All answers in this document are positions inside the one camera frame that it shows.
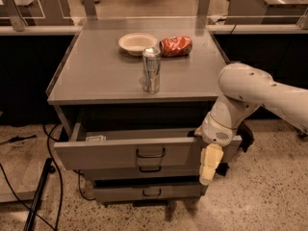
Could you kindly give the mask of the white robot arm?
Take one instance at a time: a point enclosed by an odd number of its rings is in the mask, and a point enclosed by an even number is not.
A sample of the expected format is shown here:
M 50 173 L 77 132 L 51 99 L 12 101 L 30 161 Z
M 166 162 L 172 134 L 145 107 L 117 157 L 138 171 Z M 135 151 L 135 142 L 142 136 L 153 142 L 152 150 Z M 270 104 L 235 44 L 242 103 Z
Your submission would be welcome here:
M 194 132 L 207 143 L 201 150 L 202 185 L 213 180 L 222 148 L 230 144 L 244 119 L 260 107 L 308 133 L 308 90 L 277 83 L 266 71 L 240 63 L 221 70 L 218 86 L 217 101 Z

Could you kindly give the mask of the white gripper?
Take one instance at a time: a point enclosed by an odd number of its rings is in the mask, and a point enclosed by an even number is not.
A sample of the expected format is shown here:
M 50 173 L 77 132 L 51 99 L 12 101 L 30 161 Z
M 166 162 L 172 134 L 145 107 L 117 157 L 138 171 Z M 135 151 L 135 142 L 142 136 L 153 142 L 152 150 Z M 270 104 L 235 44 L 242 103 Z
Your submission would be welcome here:
M 214 120 L 211 113 L 208 113 L 194 134 L 209 144 L 201 151 L 199 168 L 199 182 L 207 186 L 213 181 L 222 160 L 222 148 L 231 143 L 237 131 L 222 126 Z

